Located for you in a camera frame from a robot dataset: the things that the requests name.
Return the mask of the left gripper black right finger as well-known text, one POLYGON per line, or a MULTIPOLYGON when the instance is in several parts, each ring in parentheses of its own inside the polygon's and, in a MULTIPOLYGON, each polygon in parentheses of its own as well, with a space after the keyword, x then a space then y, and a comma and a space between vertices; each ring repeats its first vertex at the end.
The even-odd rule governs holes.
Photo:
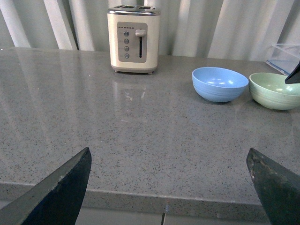
POLYGON ((254 148, 247 167, 262 207, 272 225, 300 223, 300 176, 254 148))

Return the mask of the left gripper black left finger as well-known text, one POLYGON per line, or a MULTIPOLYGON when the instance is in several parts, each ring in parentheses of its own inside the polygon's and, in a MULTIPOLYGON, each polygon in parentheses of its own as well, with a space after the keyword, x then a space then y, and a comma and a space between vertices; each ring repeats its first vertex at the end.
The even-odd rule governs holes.
POLYGON ((74 225, 91 169, 84 148, 31 190, 0 210, 2 225, 74 225))

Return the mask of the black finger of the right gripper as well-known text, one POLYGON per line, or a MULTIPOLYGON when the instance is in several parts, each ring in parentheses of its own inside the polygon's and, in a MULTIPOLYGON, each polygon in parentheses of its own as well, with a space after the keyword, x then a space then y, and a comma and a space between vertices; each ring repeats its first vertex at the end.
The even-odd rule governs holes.
POLYGON ((296 68, 286 77, 285 84, 297 84, 300 83, 300 62, 296 68))

